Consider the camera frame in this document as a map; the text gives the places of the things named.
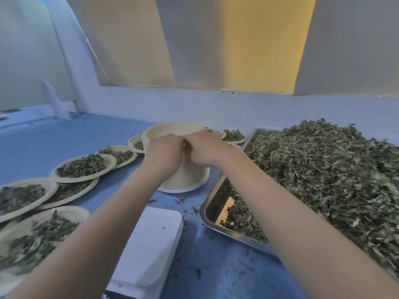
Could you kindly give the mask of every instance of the bare skin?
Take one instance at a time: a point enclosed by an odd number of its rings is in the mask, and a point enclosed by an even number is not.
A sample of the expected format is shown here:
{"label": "bare skin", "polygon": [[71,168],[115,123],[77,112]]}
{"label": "bare skin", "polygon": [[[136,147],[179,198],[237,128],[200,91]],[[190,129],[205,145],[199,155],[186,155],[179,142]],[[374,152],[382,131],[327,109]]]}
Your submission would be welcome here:
{"label": "bare skin", "polygon": [[[184,138],[192,160],[218,167],[231,181],[311,298],[399,298],[389,274],[243,152],[206,131]],[[7,299],[100,298],[150,197],[180,166],[182,143],[174,135],[152,140],[142,167]]]}

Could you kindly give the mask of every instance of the stainless steel tray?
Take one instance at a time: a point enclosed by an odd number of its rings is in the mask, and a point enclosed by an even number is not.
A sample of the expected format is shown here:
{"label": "stainless steel tray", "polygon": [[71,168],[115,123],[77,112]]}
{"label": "stainless steel tray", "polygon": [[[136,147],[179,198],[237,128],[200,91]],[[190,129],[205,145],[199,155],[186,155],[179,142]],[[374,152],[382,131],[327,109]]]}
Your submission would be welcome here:
{"label": "stainless steel tray", "polygon": [[[247,147],[251,144],[255,136],[263,131],[271,131],[271,129],[255,129],[252,133],[247,137],[244,145],[242,146],[242,150],[246,150]],[[207,199],[204,201],[200,208],[199,216],[204,225],[209,227],[210,229],[217,231],[219,233],[225,234],[226,236],[240,241],[248,246],[261,250],[267,254],[271,254],[276,256],[273,248],[267,244],[256,241],[250,237],[241,235],[235,231],[229,230],[223,226],[218,226],[216,221],[221,214],[223,207],[225,206],[228,197],[223,196],[221,193],[223,191],[224,186],[228,185],[229,181],[226,176],[222,176],[221,179],[217,182],[215,188],[213,188],[212,192],[209,194]]]}

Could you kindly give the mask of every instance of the hand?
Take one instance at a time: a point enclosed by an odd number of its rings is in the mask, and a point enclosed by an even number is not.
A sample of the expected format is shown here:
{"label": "hand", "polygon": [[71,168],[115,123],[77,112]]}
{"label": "hand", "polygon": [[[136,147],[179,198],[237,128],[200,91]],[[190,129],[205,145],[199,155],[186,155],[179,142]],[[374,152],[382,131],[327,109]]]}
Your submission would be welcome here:
{"label": "hand", "polygon": [[164,135],[150,141],[142,167],[156,170],[163,178],[171,177],[182,164],[184,138],[177,135]]}
{"label": "hand", "polygon": [[217,166],[220,156],[233,148],[222,141],[217,132],[201,130],[185,135],[184,138],[191,145],[191,159],[203,166]]}

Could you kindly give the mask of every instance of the blue table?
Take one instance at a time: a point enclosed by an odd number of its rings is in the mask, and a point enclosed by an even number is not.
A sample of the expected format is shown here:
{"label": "blue table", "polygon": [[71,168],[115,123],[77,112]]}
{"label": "blue table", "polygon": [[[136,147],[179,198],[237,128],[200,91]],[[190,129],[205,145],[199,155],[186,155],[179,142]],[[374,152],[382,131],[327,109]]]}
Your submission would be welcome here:
{"label": "blue table", "polygon": [[[73,114],[73,120],[40,117],[34,120],[23,111],[8,114],[11,125],[0,124],[0,185],[33,177],[48,176],[59,163],[97,152],[107,145],[126,145],[152,124],[91,114]],[[12,116],[18,116],[17,122]],[[74,205],[94,212],[141,165],[133,163],[102,176],[98,185]],[[157,191],[151,206],[179,211],[190,222],[183,229],[162,293],[176,298],[306,298],[281,263],[206,228],[192,206],[200,208],[221,176],[211,170],[209,181],[183,195]],[[185,201],[178,203],[178,196]]]}

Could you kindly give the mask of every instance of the white kitchen scale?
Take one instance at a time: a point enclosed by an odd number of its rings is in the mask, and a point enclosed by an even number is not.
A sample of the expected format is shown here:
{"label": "white kitchen scale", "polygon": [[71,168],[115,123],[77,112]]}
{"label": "white kitchen scale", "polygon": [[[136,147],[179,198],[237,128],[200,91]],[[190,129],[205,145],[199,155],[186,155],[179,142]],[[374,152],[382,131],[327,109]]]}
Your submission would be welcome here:
{"label": "white kitchen scale", "polygon": [[147,206],[123,250],[107,290],[158,299],[183,230],[177,211]]}

